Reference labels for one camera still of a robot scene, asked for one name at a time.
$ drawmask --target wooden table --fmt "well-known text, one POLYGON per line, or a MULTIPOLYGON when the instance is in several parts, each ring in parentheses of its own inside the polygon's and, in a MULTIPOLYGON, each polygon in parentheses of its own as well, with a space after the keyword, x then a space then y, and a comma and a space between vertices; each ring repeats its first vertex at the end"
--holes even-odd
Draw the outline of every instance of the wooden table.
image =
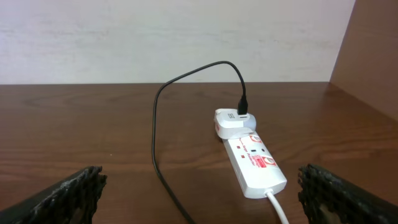
MULTIPOLYGON (((157 158, 197 223, 277 223, 268 200, 243 197, 214 131, 238 83, 175 84, 160 97, 157 158)), ((0 86, 0 210, 88 165, 108 184, 94 223, 185 223, 150 158, 160 85, 0 86)), ((321 165, 398 204, 398 124, 327 83, 249 83, 249 112, 288 184, 277 194, 291 223, 307 223, 297 169, 321 165)))

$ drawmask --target cable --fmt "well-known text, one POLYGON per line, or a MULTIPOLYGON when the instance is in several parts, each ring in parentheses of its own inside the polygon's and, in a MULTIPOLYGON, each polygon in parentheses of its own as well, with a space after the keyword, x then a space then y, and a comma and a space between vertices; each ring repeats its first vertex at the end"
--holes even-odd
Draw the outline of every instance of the cable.
POLYGON ((265 195, 269 198, 271 201, 271 204, 274 206, 276 213, 278 213, 280 222, 282 224, 289 224, 289 221, 287 221, 286 215, 282 209, 282 207, 279 205, 279 202, 276 200, 274 194, 272 194, 272 191, 268 191, 265 193, 265 195))
POLYGON ((244 81, 242 78, 241 73, 239 72, 238 68, 231 62, 227 62, 227 61, 220 61, 220 62, 214 62, 208 65, 205 65, 203 67, 197 68, 191 72, 185 73, 177 78, 173 78, 172 80, 168 81, 167 83, 164 83, 159 90, 156 93, 155 96, 155 101, 154 101, 154 111, 153 111, 153 118, 152 118, 152 163, 154 165, 155 168, 155 172, 158 176, 158 178, 160 179, 161 183, 163 184, 163 186, 166 188, 167 193, 169 193, 170 197, 172 198, 174 204, 177 206, 177 208, 180 210, 181 214, 184 216, 184 218, 187 220, 188 223, 190 224, 194 224, 195 222, 193 221, 193 219, 191 218, 191 216, 188 214, 188 212, 184 209, 184 207, 182 206, 182 204, 178 201, 178 198, 174 195, 172 189, 169 187, 169 185, 167 184, 166 180, 164 179, 162 173, 160 172, 157 162, 156 162, 156 158, 155 158, 155 134, 156 134, 156 107, 157 107, 157 99, 160 95, 160 92, 162 92, 162 90, 170 85, 171 83, 180 80, 182 78, 185 78, 189 75, 192 75, 196 72, 202 71, 203 69, 206 68, 210 68, 214 65, 221 65, 221 64, 227 64, 230 65, 231 67, 234 68, 235 72, 238 74, 239 79, 241 80, 242 83, 242 89, 243 89, 243 94, 241 97, 241 100, 238 103, 238 114, 246 114, 248 111, 248 102, 246 101, 246 87, 244 86, 244 81))

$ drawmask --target white charger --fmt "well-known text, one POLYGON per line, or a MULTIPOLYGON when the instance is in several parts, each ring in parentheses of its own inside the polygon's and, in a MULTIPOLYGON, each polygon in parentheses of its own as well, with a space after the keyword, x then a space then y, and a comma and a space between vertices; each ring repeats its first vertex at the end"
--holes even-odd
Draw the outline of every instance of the white charger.
POLYGON ((238 115, 236 109, 218 109, 214 121, 244 196, 268 197, 281 222, 288 223, 273 196, 285 188, 287 180, 257 134, 254 116, 249 113, 238 115))

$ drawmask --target wood grain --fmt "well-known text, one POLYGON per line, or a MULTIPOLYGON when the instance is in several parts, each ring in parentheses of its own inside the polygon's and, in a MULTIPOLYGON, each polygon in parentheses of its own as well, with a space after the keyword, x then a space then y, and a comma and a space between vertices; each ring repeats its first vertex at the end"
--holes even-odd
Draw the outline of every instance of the wood grain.
MULTIPOLYGON (((154 173, 151 117, 160 85, 0 86, 0 209, 87 165, 108 184, 94 223, 185 223, 154 173)), ((249 83, 257 131, 288 179, 277 194, 307 223, 297 169, 321 165, 398 204, 398 124, 328 83, 249 83)), ((277 223, 267 200, 243 197, 213 127, 238 103, 238 83, 175 84, 160 96, 157 157, 197 223, 277 223)))
POLYGON ((398 120, 398 1, 357 0, 331 82, 398 120))

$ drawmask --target white cable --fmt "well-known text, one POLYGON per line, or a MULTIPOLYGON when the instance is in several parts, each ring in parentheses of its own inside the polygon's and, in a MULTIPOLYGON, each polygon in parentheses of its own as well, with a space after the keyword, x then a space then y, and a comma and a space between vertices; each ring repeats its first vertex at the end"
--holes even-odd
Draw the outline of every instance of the white cable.
POLYGON ((269 198, 269 200, 271 201, 271 204, 274 206, 276 213, 278 213, 278 216, 280 218, 280 222, 282 224, 289 224, 289 221, 287 221, 286 215, 285 215, 282 207, 279 205, 279 202, 274 197, 274 194, 272 194, 272 191, 268 190, 264 194, 269 198))

